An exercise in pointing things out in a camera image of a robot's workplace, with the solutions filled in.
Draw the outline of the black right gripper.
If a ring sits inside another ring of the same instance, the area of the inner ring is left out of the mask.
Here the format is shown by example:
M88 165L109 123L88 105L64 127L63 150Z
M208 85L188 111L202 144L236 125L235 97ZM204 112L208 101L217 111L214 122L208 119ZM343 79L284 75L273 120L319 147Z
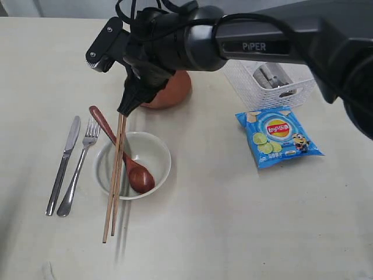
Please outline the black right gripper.
M176 71L186 70L187 36L185 7L131 8L127 15L120 7L88 48L85 59L98 62L103 56L129 71L117 112L128 117L143 103L150 103L157 88Z

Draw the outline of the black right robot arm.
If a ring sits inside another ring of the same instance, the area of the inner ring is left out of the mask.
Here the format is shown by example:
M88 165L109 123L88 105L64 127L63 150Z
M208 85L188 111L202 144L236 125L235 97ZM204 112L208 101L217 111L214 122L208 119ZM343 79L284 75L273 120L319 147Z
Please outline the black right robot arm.
M97 72L126 68L118 108L125 116L177 71L212 72L228 60L305 64L324 100L342 99L351 122L372 137L371 1L304 1L231 15L196 1L115 10L85 58Z

